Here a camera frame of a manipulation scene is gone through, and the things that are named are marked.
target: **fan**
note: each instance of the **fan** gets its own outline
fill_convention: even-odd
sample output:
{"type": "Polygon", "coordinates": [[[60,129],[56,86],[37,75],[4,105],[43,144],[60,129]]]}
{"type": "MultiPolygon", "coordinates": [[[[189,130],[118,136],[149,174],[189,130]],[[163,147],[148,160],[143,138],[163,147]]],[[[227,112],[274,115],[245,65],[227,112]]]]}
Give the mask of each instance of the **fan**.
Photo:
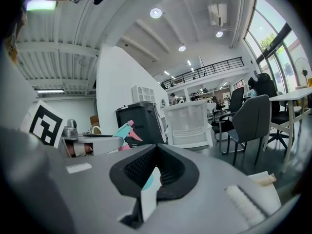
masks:
{"type": "Polygon", "coordinates": [[[308,86],[308,79],[307,79],[307,75],[308,75],[308,69],[311,70],[311,66],[308,62],[307,59],[300,57],[296,60],[296,62],[294,63],[295,67],[298,70],[302,70],[301,74],[306,78],[306,82],[307,82],[307,86],[308,86]]]}

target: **black rubber cover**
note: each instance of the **black rubber cover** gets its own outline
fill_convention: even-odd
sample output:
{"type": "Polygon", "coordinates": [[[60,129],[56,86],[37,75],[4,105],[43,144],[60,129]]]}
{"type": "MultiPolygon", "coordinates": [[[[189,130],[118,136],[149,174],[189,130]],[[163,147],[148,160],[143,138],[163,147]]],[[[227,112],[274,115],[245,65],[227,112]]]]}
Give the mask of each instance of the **black rubber cover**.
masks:
{"type": "Polygon", "coordinates": [[[148,146],[119,161],[112,166],[109,175],[122,195],[141,198],[141,190],[156,166],[162,184],[157,192],[157,202],[182,198],[198,182],[197,166],[164,145],[148,146]]]}

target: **air conditioner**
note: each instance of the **air conditioner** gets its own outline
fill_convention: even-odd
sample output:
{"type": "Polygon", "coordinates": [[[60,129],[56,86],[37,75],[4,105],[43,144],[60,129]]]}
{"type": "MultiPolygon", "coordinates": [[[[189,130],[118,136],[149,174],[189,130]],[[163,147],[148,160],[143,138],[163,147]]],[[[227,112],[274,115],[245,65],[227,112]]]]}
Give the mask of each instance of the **air conditioner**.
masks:
{"type": "Polygon", "coordinates": [[[225,3],[214,3],[208,5],[209,18],[212,26],[222,27],[223,24],[227,23],[227,5],[225,3]]]}

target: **window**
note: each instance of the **window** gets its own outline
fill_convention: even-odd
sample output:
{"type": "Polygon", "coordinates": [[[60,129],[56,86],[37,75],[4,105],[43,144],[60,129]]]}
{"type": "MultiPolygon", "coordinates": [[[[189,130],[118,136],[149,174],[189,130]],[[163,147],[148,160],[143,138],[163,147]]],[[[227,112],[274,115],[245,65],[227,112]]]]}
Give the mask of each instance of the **window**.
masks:
{"type": "Polygon", "coordinates": [[[293,31],[284,39],[284,43],[289,51],[290,57],[294,64],[296,74],[298,77],[298,85],[305,86],[307,85],[307,80],[302,74],[302,70],[305,69],[308,71],[308,76],[312,76],[311,67],[308,62],[306,53],[304,52],[297,36],[293,31]]]}
{"type": "Polygon", "coordinates": [[[265,0],[256,0],[245,41],[262,73],[270,75],[283,93],[307,85],[302,70],[312,75],[296,35],[283,17],[265,0]]]}
{"type": "Polygon", "coordinates": [[[244,80],[242,79],[242,80],[240,80],[238,83],[234,84],[234,89],[241,88],[241,87],[243,87],[243,86],[245,86],[245,82],[244,82],[244,80]]]}

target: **fluorescent light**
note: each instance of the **fluorescent light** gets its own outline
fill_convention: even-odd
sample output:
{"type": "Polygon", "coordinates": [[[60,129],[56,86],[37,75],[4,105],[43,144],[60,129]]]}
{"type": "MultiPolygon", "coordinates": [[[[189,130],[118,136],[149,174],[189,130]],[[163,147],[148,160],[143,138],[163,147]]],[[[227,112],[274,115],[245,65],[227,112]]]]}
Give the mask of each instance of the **fluorescent light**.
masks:
{"type": "Polygon", "coordinates": [[[157,9],[157,8],[152,9],[150,12],[150,16],[152,18],[160,18],[161,15],[162,15],[162,11],[160,9],[157,9]]]}
{"type": "Polygon", "coordinates": [[[26,10],[54,10],[56,5],[56,1],[31,0],[27,3],[26,10]]]}
{"type": "Polygon", "coordinates": [[[223,32],[222,32],[222,31],[219,31],[219,32],[216,33],[215,36],[219,38],[219,37],[223,36],[223,32]]]}
{"type": "Polygon", "coordinates": [[[57,93],[64,93],[62,89],[46,89],[46,90],[37,90],[38,94],[57,94],[57,93]]]}
{"type": "Polygon", "coordinates": [[[179,47],[179,51],[180,51],[180,52],[182,52],[182,51],[184,51],[184,50],[186,50],[186,47],[185,47],[185,46],[180,46],[180,47],[179,47]]]}

